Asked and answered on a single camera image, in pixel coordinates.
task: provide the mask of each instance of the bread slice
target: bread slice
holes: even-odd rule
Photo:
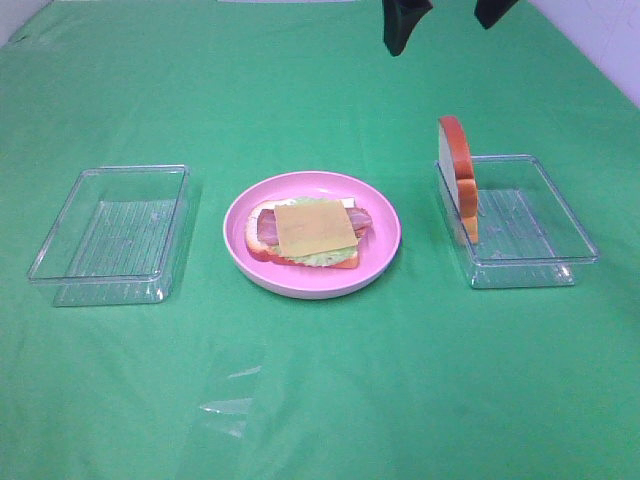
[[[452,115],[439,119],[439,162],[462,224],[473,243],[478,242],[478,186],[467,137]]]
[[[341,202],[345,208],[355,207],[355,200],[353,198],[344,198],[341,199]],[[267,245],[266,243],[263,243],[258,239],[258,217],[260,216],[260,212],[265,209],[274,209],[276,205],[292,205],[294,203],[295,200],[292,198],[282,200],[269,200],[256,205],[256,207],[251,211],[251,213],[249,214],[249,218],[247,219],[247,224],[245,226],[245,243],[247,245],[249,254],[253,258],[260,262],[273,262],[279,265],[308,266],[280,256],[273,246]],[[325,268],[356,268],[359,263],[360,257],[358,254],[358,249],[356,249],[355,253],[351,257],[343,260],[340,263],[329,265]]]

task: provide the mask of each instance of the ham slice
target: ham slice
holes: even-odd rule
[[[350,207],[346,208],[351,226],[357,238],[364,236],[367,228],[372,225],[371,216],[364,208]],[[258,215],[258,240],[273,246],[278,245],[278,230],[276,228],[276,215],[273,209],[263,209]]]

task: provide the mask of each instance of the plastic storage box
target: plastic storage box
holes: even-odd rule
[[[183,261],[185,165],[83,171],[28,272],[55,306],[155,303]]]
[[[473,288],[567,286],[598,260],[596,247],[540,162],[530,155],[474,156],[478,243],[469,239],[440,165],[443,212]]]

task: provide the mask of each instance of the white wall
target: white wall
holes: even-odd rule
[[[640,107],[640,0],[529,0]]]
[[[0,47],[51,0],[0,0]]]

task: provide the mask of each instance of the pink plate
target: pink plate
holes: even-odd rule
[[[261,202],[295,197],[355,198],[373,219],[373,228],[358,246],[354,269],[277,265],[255,260],[247,251],[244,228],[251,210]],[[395,209],[375,188],[340,173],[292,172],[263,180],[245,190],[224,218],[224,241],[242,272],[272,292],[294,298],[331,298],[355,292],[384,272],[400,245],[401,227]]]

